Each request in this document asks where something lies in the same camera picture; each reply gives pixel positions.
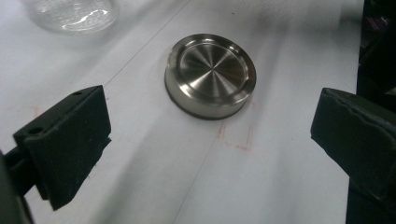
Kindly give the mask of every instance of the table surface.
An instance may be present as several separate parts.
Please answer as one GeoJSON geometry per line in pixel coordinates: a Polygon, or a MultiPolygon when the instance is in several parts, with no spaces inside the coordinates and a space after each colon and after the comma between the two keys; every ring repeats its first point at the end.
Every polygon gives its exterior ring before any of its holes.
{"type": "Polygon", "coordinates": [[[348,177],[313,140],[323,87],[356,88],[362,0],[122,0],[94,35],[43,30],[0,0],[0,148],[66,95],[104,85],[112,125],[75,199],[36,223],[345,223],[348,177]],[[196,119],[166,93],[176,42],[224,36],[255,64],[241,111],[196,119]]]}

